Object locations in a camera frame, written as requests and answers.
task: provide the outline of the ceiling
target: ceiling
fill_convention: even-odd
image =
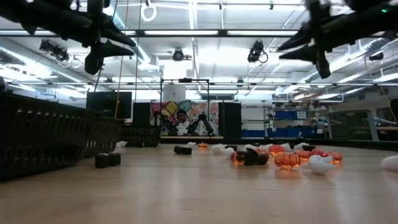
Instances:
[[[351,11],[342,5],[343,0],[332,1],[332,14],[351,13]],[[86,10],[86,1],[82,1],[81,11]],[[274,0],[274,8],[270,10],[269,1],[256,0],[152,0],[151,5],[156,8],[156,15],[153,20],[147,22],[142,19],[140,9],[145,8],[145,1],[137,0],[113,0],[113,8],[116,7],[115,17],[119,19],[117,26],[125,27],[131,30],[203,30],[203,29],[252,29],[252,30],[297,30],[302,22],[308,19],[308,13],[304,10],[301,0]],[[109,15],[113,14],[112,7],[105,10]],[[152,9],[145,10],[145,16],[150,17]],[[7,29],[22,30],[19,24],[9,22],[0,18],[0,30]],[[11,51],[18,50],[18,54],[31,58],[36,63],[41,63],[50,67],[51,71],[60,72],[65,77],[73,77],[81,82],[95,82],[98,75],[92,76],[84,70],[84,59],[90,48],[83,48],[81,44],[74,40],[62,40],[58,37],[35,37],[35,36],[13,36],[0,37],[0,47]],[[39,46],[42,40],[65,47],[71,55],[67,63],[57,62],[50,55],[44,55]],[[269,59],[266,63],[248,63],[247,57],[249,49],[255,41],[261,40],[268,53]],[[372,75],[365,73],[362,76],[350,80],[347,83],[368,83],[372,78],[380,77],[382,64],[387,64],[386,68],[395,65],[397,58],[397,43],[393,42],[382,49],[373,53],[383,51],[384,59],[372,62],[366,57],[359,56],[354,60],[348,60],[350,55],[358,54],[359,49],[363,49],[367,44],[377,39],[362,39],[354,46],[343,45],[333,49],[332,53],[327,54],[327,59],[333,65],[332,76],[326,80],[316,77],[315,66],[308,62],[299,60],[279,60],[280,53],[276,48],[286,41],[286,38],[253,38],[253,37],[141,37],[135,39],[140,46],[140,52],[143,52],[146,61],[137,60],[137,57],[106,58],[103,71],[101,72],[100,82],[106,78],[112,78],[118,82],[121,75],[122,82],[135,82],[136,75],[138,82],[159,82],[162,72],[160,67],[165,69],[182,66],[182,63],[174,63],[173,66],[166,66],[172,63],[171,54],[175,49],[182,49],[185,55],[190,56],[188,63],[187,77],[210,79],[211,82],[236,82],[238,78],[243,78],[245,82],[262,83],[285,83],[285,85],[262,85],[257,86],[255,91],[276,90],[277,93],[292,93],[300,95],[304,93],[316,92],[317,95],[326,92],[330,87],[310,86],[305,88],[290,88],[291,83],[304,83],[312,75],[312,83],[336,83],[344,78],[361,73],[365,70],[375,70]],[[194,63],[192,63],[195,54],[197,65],[197,74]],[[344,62],[336,62],[346,57]],[[99,91],[115,90],[118,86],[101,86]],[[124,86],[121,88],[133,89],[135,86]],[[136,88],[141,90],[155,91],[160,86],[138,85]],[[230,86],[212,86],[214,90],[236,90],[236,85]],[[353,87],[347,86],[339,88],[340,93],[352,90]]]

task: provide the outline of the black screen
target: black screen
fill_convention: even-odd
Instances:
[[[86,109],[102,112],[105,116],[114,117],[118,93],[97,92],[87,93]],[[119,93],[119,104],[117,118],[131,119],[131,92]]]

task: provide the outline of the painted mural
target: painted mural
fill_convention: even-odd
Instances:
[[[190,100],[152,103],[150,123],[159,125],[162,120],[163,136],[218,135],[218,103],[210,102],[209,115],[207,106]]]

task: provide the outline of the wooden floor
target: wooden floor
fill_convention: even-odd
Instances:
[[[122,166],[75,167],[0,184],[0,223],[12,224],[383,224],[398,221],[398,173],[381,170],[393,152],[343,153],[325,176],[308,170],[236,167],[224,156],[172,146],[124,149]]]

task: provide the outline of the wall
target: wall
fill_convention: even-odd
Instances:
[[[333,105],[334,111],[347,111],[347,110],[370,110],[373,116],[376,116],[378,108],[387,108],[390,99],[398,98],[398,90],[396,88],[389,88],[389,94],[384,96],[380,95],[377,90],[365,93],[364,100],[358,100],[358,94],[347,98],[344,103]]]

